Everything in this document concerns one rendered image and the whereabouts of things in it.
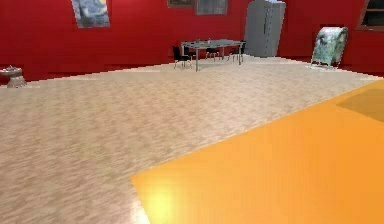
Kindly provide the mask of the blue swirl wall painting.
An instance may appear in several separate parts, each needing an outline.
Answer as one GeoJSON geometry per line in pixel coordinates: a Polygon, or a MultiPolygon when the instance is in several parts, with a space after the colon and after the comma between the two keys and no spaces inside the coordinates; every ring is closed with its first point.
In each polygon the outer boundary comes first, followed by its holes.
{"type": "Polygon", "coordinates": [[[109,27],[106,0],[71,0],[78,28],[109,27]]]}

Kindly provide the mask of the grey round side table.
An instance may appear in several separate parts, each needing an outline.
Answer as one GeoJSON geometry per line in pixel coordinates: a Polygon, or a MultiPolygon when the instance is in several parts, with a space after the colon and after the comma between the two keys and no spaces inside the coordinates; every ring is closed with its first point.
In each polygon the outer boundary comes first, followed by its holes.
{"type": "Polygon", "coordinates": [[[22,74],[22,69],[9,65],[7,68],[0,69],[0,74],[9,77],[8,88],[19,88],[26,85],[22,74]]]}

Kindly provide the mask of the grey dining table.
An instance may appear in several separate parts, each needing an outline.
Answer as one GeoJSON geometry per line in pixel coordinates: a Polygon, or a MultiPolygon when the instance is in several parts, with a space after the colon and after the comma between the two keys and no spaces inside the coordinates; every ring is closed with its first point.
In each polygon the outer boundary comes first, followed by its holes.
{"type": "Polygon", "coordinates": [[[228,40],[228,39],[220,39],[220,40],[196,40],[192,42],[182,42],[181,43],[181,54],[184,55],[184,46],[189,47],[190,49],[193,49],[196,52],[196,58],[195,58],[195,70],[199,70],[199,52],[201,50],[204,50],[206,52],[207,48],[215,48],[219,49],[219,56],[221,59],[224,59],[225,57],[225,48],[226,47],[235,47],[237,44],[239,44],[240,41],[235,40],[228,40]]]}

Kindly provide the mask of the grey framed wall picture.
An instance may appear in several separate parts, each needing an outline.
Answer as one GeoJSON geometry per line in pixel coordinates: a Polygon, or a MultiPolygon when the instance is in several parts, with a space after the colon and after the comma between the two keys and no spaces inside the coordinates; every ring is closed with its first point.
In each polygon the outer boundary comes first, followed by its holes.
{"type": "Polygon", "coordinates": [[[225,15],[229,0],[196,0],[197,15],[225,15]]]}

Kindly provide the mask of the dark framed wall picture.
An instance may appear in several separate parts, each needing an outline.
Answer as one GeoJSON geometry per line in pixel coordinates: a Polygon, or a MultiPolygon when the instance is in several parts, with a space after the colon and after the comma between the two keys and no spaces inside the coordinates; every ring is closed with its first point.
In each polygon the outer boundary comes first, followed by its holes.
{"type": "Polygon", "coordinates": [[[195,0],[167,0],[169,8],[192,8],[195,0]]]}

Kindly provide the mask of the brown framed window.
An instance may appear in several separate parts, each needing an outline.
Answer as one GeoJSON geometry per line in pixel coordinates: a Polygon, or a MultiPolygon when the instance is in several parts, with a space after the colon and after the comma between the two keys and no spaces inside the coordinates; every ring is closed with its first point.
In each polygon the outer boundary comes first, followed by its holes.
{"type": "Polygon", "coordinates": [[[364,0],[356,29],[384,32],[384,0],[364,0]]]}

